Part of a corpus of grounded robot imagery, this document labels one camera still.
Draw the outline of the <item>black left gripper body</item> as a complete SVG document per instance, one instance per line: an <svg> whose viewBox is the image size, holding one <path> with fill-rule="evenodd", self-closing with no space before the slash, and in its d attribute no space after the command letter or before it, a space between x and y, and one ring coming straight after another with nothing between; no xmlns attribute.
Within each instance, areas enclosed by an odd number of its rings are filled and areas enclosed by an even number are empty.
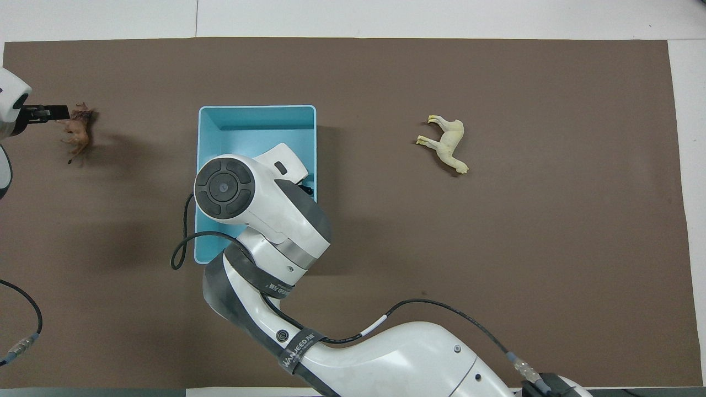
<svg viewBox="0 0 706 397"><path fill-rule="evenodd" d="M10 135L16 136L23 133L29 124L43 124L46 122L48 122L48 108L46 106L23 106L18 113Z"/></svg>

